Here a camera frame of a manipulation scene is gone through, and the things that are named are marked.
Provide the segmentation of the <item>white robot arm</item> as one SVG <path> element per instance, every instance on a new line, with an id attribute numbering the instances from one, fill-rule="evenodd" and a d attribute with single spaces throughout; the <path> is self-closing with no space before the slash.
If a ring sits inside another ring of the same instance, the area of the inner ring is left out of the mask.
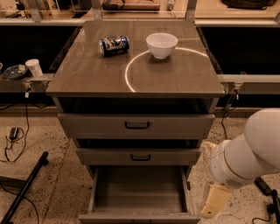
<path id="1" fill-rule="evenodd" d="M 214 182 L 200 212 L 204 218 L 214 217 L 233 189 L 250 185 L 262 175 L 280 172 L 280 109 L 255 112 L 242 134 L 213 147 L 209 171 Z"/>

